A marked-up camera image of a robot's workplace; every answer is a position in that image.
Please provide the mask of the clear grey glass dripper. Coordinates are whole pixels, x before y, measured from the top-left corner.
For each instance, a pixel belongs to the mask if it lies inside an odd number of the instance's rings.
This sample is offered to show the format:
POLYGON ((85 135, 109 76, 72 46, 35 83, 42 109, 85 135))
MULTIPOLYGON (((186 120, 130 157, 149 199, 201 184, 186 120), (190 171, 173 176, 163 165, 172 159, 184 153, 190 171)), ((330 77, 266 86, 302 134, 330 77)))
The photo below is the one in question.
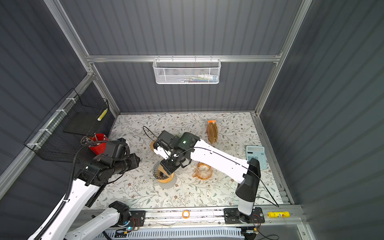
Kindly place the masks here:
POLYGON ((173 177, 174 177, 174 174, 171 174, 170 176, 165 174, 164 172, 161 171, 161 164, 160 162, 157 162, 154 167, 153 167, 153 176, 161 183, 168 183, 170 182, 173 177))

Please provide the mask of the orange coffee filter box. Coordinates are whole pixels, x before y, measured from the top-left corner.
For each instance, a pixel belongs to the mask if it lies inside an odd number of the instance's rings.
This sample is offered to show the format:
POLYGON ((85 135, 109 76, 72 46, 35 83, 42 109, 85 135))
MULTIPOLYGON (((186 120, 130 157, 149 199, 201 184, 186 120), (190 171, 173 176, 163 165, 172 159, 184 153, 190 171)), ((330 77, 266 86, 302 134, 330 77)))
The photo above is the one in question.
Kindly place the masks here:
POLYGON ((217 123, 215 120, 208 121, 209 126, 217 126, 217 123))

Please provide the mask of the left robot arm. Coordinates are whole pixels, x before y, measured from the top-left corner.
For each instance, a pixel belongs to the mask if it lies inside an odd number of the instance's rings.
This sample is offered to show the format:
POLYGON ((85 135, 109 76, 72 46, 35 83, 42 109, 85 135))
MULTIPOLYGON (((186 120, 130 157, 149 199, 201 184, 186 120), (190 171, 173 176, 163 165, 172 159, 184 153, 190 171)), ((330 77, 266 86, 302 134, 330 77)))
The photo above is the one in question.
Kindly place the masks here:
POLYGON ((112 184, 112 176, 136 169, 140 158, 130 152, 124 138, 106 142, 102 154, 88 160, 78 172, 71 170, 67 191, 42 225, 29 237, 31 240, 92 240, 106 229, 117 225, 133 228, 130 208, 119 201, 75 230, 70 227, 83 207, 91 207, 104 188, 112 184))

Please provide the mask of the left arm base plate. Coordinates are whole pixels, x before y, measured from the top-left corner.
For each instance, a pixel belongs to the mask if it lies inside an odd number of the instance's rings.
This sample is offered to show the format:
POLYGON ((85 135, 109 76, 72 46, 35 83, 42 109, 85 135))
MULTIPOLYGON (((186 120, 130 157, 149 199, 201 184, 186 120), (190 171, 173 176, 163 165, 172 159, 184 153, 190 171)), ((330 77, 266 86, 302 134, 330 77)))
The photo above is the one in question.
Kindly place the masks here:
POLYGON ((125 211, 120 214, 119 227, 142 227, 146 219, 146 211, 125 211))

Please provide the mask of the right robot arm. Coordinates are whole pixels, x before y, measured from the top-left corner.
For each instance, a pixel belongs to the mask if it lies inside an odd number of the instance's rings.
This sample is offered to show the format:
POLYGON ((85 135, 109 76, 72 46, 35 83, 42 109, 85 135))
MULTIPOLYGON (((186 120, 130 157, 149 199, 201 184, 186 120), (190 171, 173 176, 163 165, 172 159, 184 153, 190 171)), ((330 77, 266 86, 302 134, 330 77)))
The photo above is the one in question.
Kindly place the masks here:
POLYGON ((160 165, 167 175, 179 168, 185 168, 192 161, 198 161, 226 174, 238 183, 236 196, 238 211, 251 216, 254 209, 259 183, 260 163, 256 159, 243 160, 220 151, 191 133, 181 137, 162 131, 153 143, 154 153, 163 157, 160 165))

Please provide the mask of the orange glass pitcher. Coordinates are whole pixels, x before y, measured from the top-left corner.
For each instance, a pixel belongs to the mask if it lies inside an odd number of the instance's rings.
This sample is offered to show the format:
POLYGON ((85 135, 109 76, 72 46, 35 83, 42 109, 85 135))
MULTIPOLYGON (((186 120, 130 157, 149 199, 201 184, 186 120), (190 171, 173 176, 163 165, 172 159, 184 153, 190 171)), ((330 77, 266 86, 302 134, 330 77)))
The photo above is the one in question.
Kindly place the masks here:
POLYGON ((195 171, 192 174, 193 178, 199 178, 201 180, 209 179, 213 174, 212 167, 204 163, 199 162, 195 171))

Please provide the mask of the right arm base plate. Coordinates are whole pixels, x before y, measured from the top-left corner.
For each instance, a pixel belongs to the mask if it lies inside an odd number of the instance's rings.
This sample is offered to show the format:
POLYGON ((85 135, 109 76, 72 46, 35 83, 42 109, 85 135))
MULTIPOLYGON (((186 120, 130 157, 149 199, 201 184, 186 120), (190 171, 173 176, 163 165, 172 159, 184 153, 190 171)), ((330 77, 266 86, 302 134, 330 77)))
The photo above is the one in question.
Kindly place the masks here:
POLYGON ((225 223, 228 225, 265 223, 265 217, 261 208, 254 207, 250 215, 243 214, 235 208, 225 208, 223 212, 225 223))

